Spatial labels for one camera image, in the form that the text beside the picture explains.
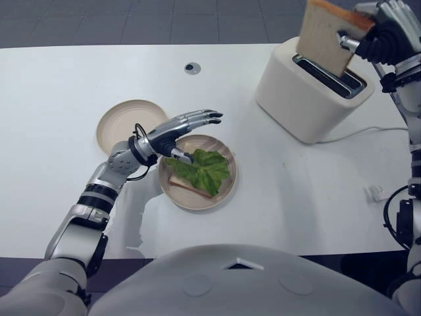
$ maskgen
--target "lettuce leaf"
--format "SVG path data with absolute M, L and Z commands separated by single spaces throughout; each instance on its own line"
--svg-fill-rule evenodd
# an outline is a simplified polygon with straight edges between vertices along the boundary
M 166 158 L 165 163 L 181 178 L 188 180 L 198 189 L 206 190 L 210 196 L 218 194 L 222 180 L 230 176 L 227 160 L 217 151 L 196 149 L 193 164 L 188 165 L 174 158 Z

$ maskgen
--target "white cable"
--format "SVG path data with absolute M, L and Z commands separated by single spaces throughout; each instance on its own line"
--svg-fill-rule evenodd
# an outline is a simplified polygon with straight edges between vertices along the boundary
M 358 134 L 358 133 L 361 133 L 361 132 L 365 132 L 366 130 L 372 130 L 372 129 L 376 129 L 376 130 L 379 130 L 379 131 L 384 131 L 384 130 L 406 130 L 407 131 L 408 130 L 408 128 L 406 128 L 406 127 L 379 127 L 379 126 L 370 126 L 370 127 L 364 128 L 362 130 L 358 130 L 356 132 L 353 132 L 353 133 L 350 133 L 348 135 L 342 136 L 340 138 L 335 138 L 335 139 L 332 139 L 332 140 L 321 140 L 320 142 L 317 142 L 317 144 L 326 144 L 326 143 L 337 142 L 338 140 L 343 140 L 343 139 L 345 139 L 345 138 L 347 138 L 349 136 L 352 136 L 352 135 L 355 135 L 355 134 Z

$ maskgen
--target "floor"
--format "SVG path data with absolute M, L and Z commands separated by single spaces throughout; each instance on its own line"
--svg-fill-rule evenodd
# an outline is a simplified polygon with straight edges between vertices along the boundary
M 281 43 L 299 34 L 306 0 L 0 0 L 0 48 L 51 45 Z M 331 0 L 351 9 L 358 0 Z M 421 0 L 406 0 L 421 18 Z M 380 292 L 405 270 L 406 254 L 307 259 Z M 150 259 L 106 260 L 89 280 L 93 301 Z M 0 296 L 37 259 L 0 257 Z
M 0 0 L 0 48 L 281 43 L 306 0 Z M 332 0 L 351 9 L 358 0 Z M 420 16 L 420 0 L 408 1 Z

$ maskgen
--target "power cord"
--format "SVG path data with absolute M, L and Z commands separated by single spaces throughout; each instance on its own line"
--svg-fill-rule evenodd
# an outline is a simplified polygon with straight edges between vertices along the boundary
M 398 190 L 396 190 L 390 197 L 389 199 L 387 199 L 386 204 L 384 205 L 383 208 L 383 218 L 384 218 L 384 225 L 390 232 L 390 234 L 392 235 L 393 239 L 402 246 L 402 248 L 404 248 L 405 250 L 409 250 L 409 247 L 407 245 L 405 245 L 404 243 L 400 242 L 397 238 L 397 233 L 396 231 L 393 229 L 391 223 L 390 223 L 390 218 L 389 218 L 389 205 L 390 202 L 392 202 L 393 198 L 395 196 L 397 196 L 399 193 L 401 193 L 403 190 L 406 190 L 408 188 L 408 186 L 403 186 L 402 188 L 399 188 Z
M 141 137 L 146 137 L 146 131 L 142 127 L 142 125 L 140 125 L 139 123 L 134 124 L 133 134 L 136 135 L 136 139 L 140 139 Z M 149 168 L 150 167 L 147 167 L 146 171 L 142 175 L 136 176 L 134 178 L 127 178 L 126 181 L 138 181 L 138 180 L 141 180 L 141 179 L 145 178 L 146 174 L 149 172 Z
M 406 127 L 379 127 L 379 126 L 370 126 L 370 127 L 364 128 L 362 130 L 358 130 L 356 132 L 353 132 L 353 133 L 350 133 L 348 135 L 342 136 L 340 138 L 335 138 L 335 139 L 332 139 L 332 140 L 322 140 L 322 141 L 317 142 L 317 143 L 318 144 L 327 144 L 327 143 L 337 142 L 339 140 L 343 140 L 345 138 L 348 138 L 349 136 L 353 136 L 353 135 L 359 134 L 361 132 L 365 132 L 367 130 L 372 130 L 372 129 L 376 129 L 378 131 L 384 131 L 384 130 L 406 130 L 407 131 L 408 130 L 408 128 L 406 128 Z

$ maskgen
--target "white toaster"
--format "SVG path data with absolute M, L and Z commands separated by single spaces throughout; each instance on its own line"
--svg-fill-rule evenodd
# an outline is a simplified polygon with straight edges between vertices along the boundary
M 272 53 L 256 90 L 256 102 L 288 132 L 312 144 L 374 92 L 373 82 L 347 69 L 341 77 L 295 52 L 291 38 Z

